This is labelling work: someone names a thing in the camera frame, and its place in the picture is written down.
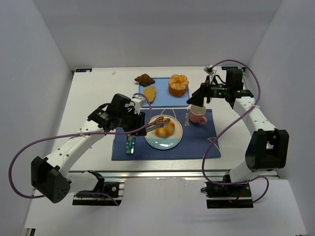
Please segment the round orange white bun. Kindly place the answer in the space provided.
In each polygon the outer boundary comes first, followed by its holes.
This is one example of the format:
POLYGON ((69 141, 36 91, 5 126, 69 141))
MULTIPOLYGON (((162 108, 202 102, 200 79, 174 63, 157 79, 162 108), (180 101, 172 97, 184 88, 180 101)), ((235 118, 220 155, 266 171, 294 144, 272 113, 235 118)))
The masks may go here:
POLYGON ((171 121, 166 126, 155 130, 155 135, 159 138, 168 138, 173 135, 175 124, 171 121))

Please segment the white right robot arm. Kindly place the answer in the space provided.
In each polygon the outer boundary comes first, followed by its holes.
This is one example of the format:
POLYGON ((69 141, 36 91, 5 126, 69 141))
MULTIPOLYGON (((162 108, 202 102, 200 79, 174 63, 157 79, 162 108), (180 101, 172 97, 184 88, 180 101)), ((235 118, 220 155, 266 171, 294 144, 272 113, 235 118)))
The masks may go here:
POLYGON ((252 92, 244 89, 242 69, 228 69, 225 82, 221 84, 215 79, 216 70, 213 66, 205 67, 204 71, 208 74, 205 82, 187 103, 202 107, 213 98, 224 99, 240 116, 238 120, 244 122, 251 135, 245 160, 225 174, 222 184, 247 183, 257 179, 260 174, 284 168, 289 134, 284 129, 277 129, 260 110, 252 92))

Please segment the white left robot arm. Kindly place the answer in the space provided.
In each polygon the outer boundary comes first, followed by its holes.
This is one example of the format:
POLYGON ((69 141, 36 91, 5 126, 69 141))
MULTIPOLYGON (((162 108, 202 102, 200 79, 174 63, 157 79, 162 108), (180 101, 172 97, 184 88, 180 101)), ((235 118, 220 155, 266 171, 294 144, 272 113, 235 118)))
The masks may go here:
POLYGON ((145 113, 141 108, 149 102, 148 98, 136 93, 132 98, 115 94, 110 103, 100 105, 84 122, 75 134, 56 151, 46 157, 36 157, 31 162, 31 184, 53 203, 63 200, 68 193, 103 195, 104 177, 94 171, 70 173, 77 160, 93 144, 109 134, 144 136, 145 113))

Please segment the large orange muffin bread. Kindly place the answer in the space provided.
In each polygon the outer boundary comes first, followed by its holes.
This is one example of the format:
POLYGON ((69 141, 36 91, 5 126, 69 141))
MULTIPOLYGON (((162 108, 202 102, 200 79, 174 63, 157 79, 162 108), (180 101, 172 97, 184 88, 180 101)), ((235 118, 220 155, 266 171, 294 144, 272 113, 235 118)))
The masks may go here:
POLYGON ((185 75, 174 74, 168 81, 168 91, 172 96, 182 97, 188 89, 189 81, 185 75))

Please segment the sliced brown bread loaf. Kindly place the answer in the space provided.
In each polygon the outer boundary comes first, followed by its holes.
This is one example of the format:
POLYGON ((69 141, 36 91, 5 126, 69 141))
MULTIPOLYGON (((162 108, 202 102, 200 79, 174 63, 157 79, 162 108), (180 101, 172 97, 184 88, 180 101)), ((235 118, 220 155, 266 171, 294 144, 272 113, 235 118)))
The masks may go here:
POLYGON ((154 86, 146 87, 143 94, 148 98, 150 103, 153 103, 157 94, 157 89, 154 86))

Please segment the dark brown bread piece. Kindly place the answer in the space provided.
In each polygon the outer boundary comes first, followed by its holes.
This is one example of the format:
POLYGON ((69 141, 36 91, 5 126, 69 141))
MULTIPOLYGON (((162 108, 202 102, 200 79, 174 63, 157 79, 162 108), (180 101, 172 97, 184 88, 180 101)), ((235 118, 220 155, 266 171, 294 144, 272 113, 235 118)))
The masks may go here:
POLYGON ((152 85, 155 83, 155 80, 150 77, 148 74, 142 74, 134 79, 139 85, 144 87, 152 85))

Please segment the pink mug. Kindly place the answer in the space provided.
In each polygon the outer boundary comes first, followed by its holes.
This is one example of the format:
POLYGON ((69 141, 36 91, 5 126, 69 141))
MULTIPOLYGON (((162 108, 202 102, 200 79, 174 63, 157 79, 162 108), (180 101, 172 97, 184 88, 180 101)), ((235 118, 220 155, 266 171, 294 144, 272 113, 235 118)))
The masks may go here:
POLYGON ((189 119, 193 123, 206 124, 208 122, 205 114, 207 109, 205 106, 199 107, 195 105, 191 105, 189 109, 189 119))

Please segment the cream and blue plate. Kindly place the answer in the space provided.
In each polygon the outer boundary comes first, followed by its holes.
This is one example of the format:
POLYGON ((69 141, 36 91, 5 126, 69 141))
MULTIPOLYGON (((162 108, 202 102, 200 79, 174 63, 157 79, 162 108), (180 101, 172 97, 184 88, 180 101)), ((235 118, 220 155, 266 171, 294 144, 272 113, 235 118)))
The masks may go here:
POLYGON ((172 149, 175 146, 177 146, 182 140, 182 137, 183 137, 182 125, 176 118, 170 115, 155 116, 150 121, 155 121, 158 117, 163 117, 164 119, 167 119, 167 118, 170 119, 169 126, 174 127, 173 133, 171 133, 171 135, 169 135, 168 137, 163 137, 163 136, 157 136, 156 131, 153 130, 147 133, 147 135, 145 136, 145 140, 150 146, 156 149, 160 149, 160 150, 172 149))

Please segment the blue label sticker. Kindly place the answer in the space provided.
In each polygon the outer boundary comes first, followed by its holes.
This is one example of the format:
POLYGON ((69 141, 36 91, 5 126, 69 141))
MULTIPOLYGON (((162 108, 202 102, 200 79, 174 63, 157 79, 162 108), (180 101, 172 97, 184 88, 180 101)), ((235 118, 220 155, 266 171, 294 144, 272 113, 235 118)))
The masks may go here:
POLYGON ((92 72, 91 68, 77 68, 75 70, 76 73, 89 73, 92 72))

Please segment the aluminium frame rail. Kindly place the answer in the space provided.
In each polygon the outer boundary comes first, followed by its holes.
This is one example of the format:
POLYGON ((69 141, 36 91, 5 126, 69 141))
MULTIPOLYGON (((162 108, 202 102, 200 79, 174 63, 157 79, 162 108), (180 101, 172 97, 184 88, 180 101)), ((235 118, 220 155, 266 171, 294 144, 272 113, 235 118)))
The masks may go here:
MULTIPOLYGON (((143 172, 110 172, 110 171, 97 171, 103 177, 203 177, 201 171, 143 171, 143 172)), ((69 174, 82 174, 79 171, 70 171, 69 174)), ((226 171, 206 171, 208 177, 223 177, 226 171)), ((276 171, 259 174, 266 177, 279 178, 276 171)))

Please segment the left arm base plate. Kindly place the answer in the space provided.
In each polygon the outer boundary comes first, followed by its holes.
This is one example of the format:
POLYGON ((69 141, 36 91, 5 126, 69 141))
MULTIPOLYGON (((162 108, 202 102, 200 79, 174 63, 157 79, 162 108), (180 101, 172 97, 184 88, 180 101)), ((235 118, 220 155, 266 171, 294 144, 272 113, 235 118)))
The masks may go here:
POLYGON ((115 178, 110 178, 104 182, 103 193, 108 196, 104 196, 103 194, 82 194, 75 193, 72 205, 73 206, 102 206, 109 207, 114 206, 117 207, 122 202, 122 198, 124 195, 125 189, 125 181, 118 180, 115 178))

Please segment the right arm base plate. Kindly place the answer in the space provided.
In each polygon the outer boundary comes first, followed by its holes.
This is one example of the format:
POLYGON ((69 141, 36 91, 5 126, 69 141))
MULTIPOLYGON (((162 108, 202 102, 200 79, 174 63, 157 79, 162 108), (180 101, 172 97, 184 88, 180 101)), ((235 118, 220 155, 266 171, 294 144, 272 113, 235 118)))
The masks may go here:
POLYGON ((253 208, 250 185, 217 185, 205 182, 200 192, 206 194, 208 209, 253 208))

